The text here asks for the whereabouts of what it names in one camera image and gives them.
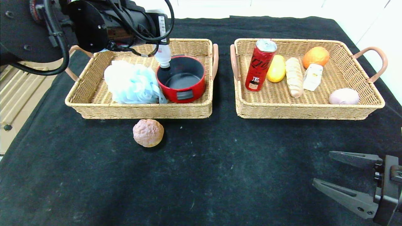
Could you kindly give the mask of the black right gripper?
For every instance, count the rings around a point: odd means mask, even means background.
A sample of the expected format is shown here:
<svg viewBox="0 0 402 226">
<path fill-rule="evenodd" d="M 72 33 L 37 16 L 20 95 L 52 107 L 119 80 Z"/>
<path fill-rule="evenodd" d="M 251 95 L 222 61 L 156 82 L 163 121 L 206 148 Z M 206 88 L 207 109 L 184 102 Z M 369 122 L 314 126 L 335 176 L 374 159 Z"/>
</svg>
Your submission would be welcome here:
<svg viewBox="0 0 402 226">
<path fill-rule="evenodd" d="M 389 226 L 395 213 L 401 213 L 401 165 L 396 156 L 330 151 L 330 158 L 361 169 L 375 169 L 377 182 L 374 197 L 367 193 L 313 179 L 313 186 L 326 196 L 363 219 L 373 218 L 381 226 Z"/>
</svg>

